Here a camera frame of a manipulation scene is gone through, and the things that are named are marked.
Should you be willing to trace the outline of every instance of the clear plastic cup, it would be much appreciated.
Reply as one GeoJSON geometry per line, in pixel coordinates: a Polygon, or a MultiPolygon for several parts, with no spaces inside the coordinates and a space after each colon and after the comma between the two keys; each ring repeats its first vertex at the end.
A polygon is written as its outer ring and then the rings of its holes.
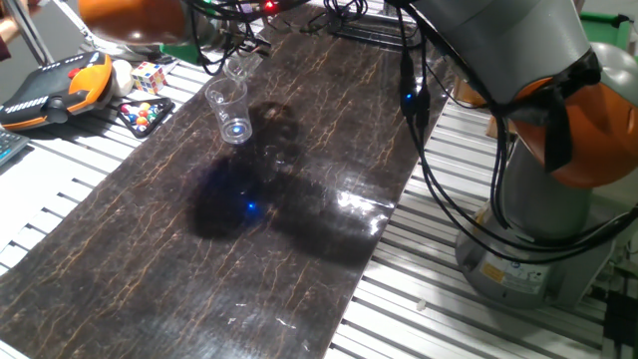
{"type": "Polygon", "coordinates": [[[244,82],[252,75],[263,60],[257,54],[231,56],[223,65],[226,77],[236,82],[244,82]]]}
{"type": "Polygon", "coordinates": [[[215,81],[208,86],[205,94],[217,116],[221,138],[233,145],[248,141],[252,136],[252,126],[246,83],[231,79],[215,81]]]}

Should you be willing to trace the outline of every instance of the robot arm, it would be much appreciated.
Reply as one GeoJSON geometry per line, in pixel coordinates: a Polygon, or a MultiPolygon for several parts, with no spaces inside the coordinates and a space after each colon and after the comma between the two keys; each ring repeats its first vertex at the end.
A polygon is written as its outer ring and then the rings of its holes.
{"type": "MultiPolygon", "coordinates": [[[[558,180],[595,187],[638,167],[638,130],[632,125],[638,66],[611,47],[592,49],[571,0],[420,0],[409,6],[466,69],[460,75],[494,108],[506,109],[503,115],[515,121],[527,147],[558,180]],[[587,79],[591,74],[593,81],[587,79]],[[566,94],[546,96],[554,88],[566,94]],[[512,106],[526,98],[527,104],[512,106]]],[[[89,28],[107,40],[193,42],[190,11],[180,0],[81,0],[79,8],[89,28]]],[[[209,49],[223,46],[224,34],[233,31],[241,41],[236,22],[199,13],[194,21],[209,49]]]]}

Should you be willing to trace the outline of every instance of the metal pole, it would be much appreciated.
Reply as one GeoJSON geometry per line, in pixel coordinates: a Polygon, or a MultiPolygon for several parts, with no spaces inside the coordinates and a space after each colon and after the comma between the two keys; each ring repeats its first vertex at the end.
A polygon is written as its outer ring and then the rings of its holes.
{"type": "Polygon", "coordinates": [[[25,43],[29,47],[29,50],[31,50],[31,53],[38,64],[41,67],[53,64],[55,62],[53,60],[53,56],[49,53],[49,50],[38,33],[38,30],[31,21],[29,11],[24,8],[19,0],[2,0],[2,3],[4,4],[4,8],[7,10],[9,16],[13,18],[13,21],[15,21],[18,26],[20,34],[24,38],[25,43]]]}

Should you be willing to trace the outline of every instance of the keyboard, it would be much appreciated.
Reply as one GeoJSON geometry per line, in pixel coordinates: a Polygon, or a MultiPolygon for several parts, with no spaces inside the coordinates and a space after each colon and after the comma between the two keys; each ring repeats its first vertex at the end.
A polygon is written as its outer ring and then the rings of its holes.
{"type": "Polygon", "coordinates": [[[29,138],[0,130],[0,166],[24,149],[29,138]]]}

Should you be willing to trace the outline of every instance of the cable bundle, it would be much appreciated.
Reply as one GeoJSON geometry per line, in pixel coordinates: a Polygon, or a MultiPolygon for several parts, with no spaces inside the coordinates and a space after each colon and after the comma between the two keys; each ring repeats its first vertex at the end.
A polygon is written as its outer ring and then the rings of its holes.
{"type": "MultiPolygon", "coordinates": [[[[423,19],[421,19],[419,17],[419,15],[414,11],[413,8],[411,7],[406,7],[404,8],[405,11],[407,11],[413,18],[415,18],[415,20],[417,20],[417,23],[419,25],[420,31],[421,31],[421,36],[422,36],[422,65],[423,65],[423,72],[424,72],[424,88],[421,90],[419,97],[423,97],[423,98],[429,98],[430,96],[427,95],[422,95],[423,92],[427,91],[427,82],[425,80],[425,74],[426,74],[426,70],[429,71],[433,77],[435,78],[436,82],[441,86],[441,88],[443,89],[444,92],[446,92],[446,94],[448,95],[449,98],[451,98],[455,103],[457,103],[457,105],[466,108],[466,109],[476,109],[473,107],[468,107],[465,106],[461,103],[459,103],[454,97],[452,97],[452,95],[448,92],[448,90],[445,88],[445,86],[443,85],[443,83],[440,81],[440,79],[437,77],[437,75],[434,73],[434,71],[432,71],[432,69],[430,68],[430,66],[427,64],[426,62],[426,46],[427,46],[427,42],[426,42],[426,35],[425,34],[430,34],[433,38],[431,40],[436,41],[437,43],[439,43],[440,45],[443,45],[444,48],[447,44],[445,44],[445,41],[441,38],[439,39],[434,39],[435,36],[438,36],[438,34],[436,33],[436,31],[434,29],[432,29],[430,27],[430,25],[423,21],[423,19]]],[[[398,14],[399,14],[399,22],[400,22],[400,26],[401,26],[401,34],[402,34],[402,40],[403,40],[403,44],[404,44],[404,51],[403,51],[403,58],[402,58],[402,83],[405,82],[406,80],[404,79],[404,75],[407,72],[407,70],[405,70],[403,67],[403,64],[405,63],[412,63],[412,60],[407,60],[407,58],[410,57],[409,54],[409,50],[410,48],[408,48],[407,46],[407,40],[406,40],[406,34],[405,34],[405,30],[404,30],[404,23],[403,23],[403,18],[401,15],[401,9],[397,9],[398,14]]],[[[448,51],[448,53],[453,54],[454,51],[452,51],[452,49],[448,49],[450,51],[448,51]]],[[[471,74],[472,71],[470,69],[467,69],[466,71],[467,74],[471,74]]],[[[411,76],[414,79],[414,70],[412,70],[411,72],[411,76]]],[[[401,87],[401,98],[402,98],[402,109],[404,108],[403,104],[408,100],[413,98],[412,93],[409,92],[409,90],[405,90],[403,89],[403,86],[401,87]]],[[[494,101],[492,99],[489,98],[489,96],[486,97],[487,103],[488,104],[493,104],[494,101]]],[[[557,261],[561,261],[561,260],[565,260],[568,258],[572,258],[576,255],[582,254],[584,252],[587,252],[593,248],[596,248],[600,245],[603,245],[611,240],[613,240],[618,234],[620,234],[623,230],[627,229],[627,227],[629,227],[635,219],[638,218],[638,204],[635,205],[629,212],[623,213],[619,216],[617,216],[616,218],[613,218],[607,222],[604,223],[600,223],[598,225],[595,225],[585,231],[583,231],[582,233],[576,234],[576,235],[572,235],[569,237],[565,237],[565,238],[537,238],[536,240],[538,240],[540,243],[543,243],[543,245],[536,245],[536,246],[530,246],[530,245],[525,245],[525,244],[521,244],[521,242],[527,242],[526,239],[524,238],[520,238],[520,242],[516,242],[516,241],[512,241],[510,239],[507,238],[503,238],[497,234],[495,234],[494,232],[490,231],[489,229],[485,228],[483,225],[481,225],[480,223],[476,222],[475,219],[473,217],[471,217],[470,215],[468,215],[467,213],[465,213],[464,210],[462,210],[455,202],[453,199],[450,198],[450,196],[447,194],[447,192],[443,189],[443,187],[439,184],[439,182],[437,181],[437,179],[435,178],[435,176],[432,173],[432,170],[428,164],[428,161],[426,159],[426,155],[425,155],[425,128],[427,126],[424,126],[423,121],[427,121],[427,119],[425,119],[424,115],[421,115],[421,119],[419,118],[419,108],[418,106],[423,106],[423,107],[427,107],[428,108],[428,112],[429,112],[429,103],[427,104],[423,104],[423,103],[416,103],[414,104],[414,106],[416,106],[415,109],[411,110],[411,111],[405,111],[404,110],[404,116],[407,119],[408,122],[408,126],[410,128],[410,134],[411,137],[413,139],[413,142],[417,148],[417,152],[419,153],[419,158],[421,160],[421,167],[422,167],[422,171],[423,171],[423,175],[424,175],[424,179],[426,182],[426,185],[428,186],[428,189],[433,197],[433,199],[435,200],[435,202],[439,205],[439,207],[442,209],[442,211],[446,214],[446,216],[450,219],[450,221],[456,226],[458,227],[461,232],[463,234],[465,234],[469,239],[473,240],[475,243],[477,243],[480,247],[482,247],[484,250],[490,252],[491,254],[496,255],[497,257],[500,257],[502,259],[505,260],[509,260],[509,261],[513,261],[513,262],[519,262],[519,263],[525,263],[525,264],[547,264],[547,263],[553,263],[553,262],[557,262],[557,261]],[[540,260],[525,260],[522,258],[518,258],[518,257],[513,257],[507,254],[504,254],[502,252],[499,252],[497,250],[495,250],[494,248],[492,248],[491,246],[489,246],[488,244],[483,243],[480,239],[478,239],[472,232],[470,232],[469,230],[467,230],[462,223],[460,223],[454,216],[453,214],[450,212],[450,210],[446,207],[446,205],[444,204],[443,200],[440,198],[440,195],[443,196],[444,200],[450,205],[450,207],[458,212],[467,222],[469,222],[471,225],[473,225],[475,228],[477,228],[478,230],[480,230],[481,232],[483,232],[484,234],[486,234],[488,237],[490,237],[491,239],[502,243],[504,245],[522,250],[522,251],[527,251],[527,252],[533,252],[533,253],[545,253],[545,254],[555,254],[554,256],[550,257],[550,258],[546,258],[546,259],[540,259],[540,260]]],[[[505,219],[504,213],[503,213],[503,209],[502,209],[502,200],[500,198],[501,196],[501,188],[502,188],[502,181],[503,181],[503,177],[504,177],[504,172],[505,172],[505,168],[506,168],[506,162],[507,162],[507,157],[508,157],[508,144],[507,144],[507,137],[508,137],[508,133],[506,131],[506,122],[505,119],[502,117],[496,117],[496,125],[498,128],[498,141],[497,141],[497,146],[496,146],[496,162],[494,164],[494,169],[493,169],[493,176],[492,176],[492,181],[491,181],[491,189],[490,189],[490,206],[492,209],[492,213],[494,214],[494,217],[496,218],[496,220],[498,221],[498,223],[505,229],[509,228],[509,225],[505,219]]]]}

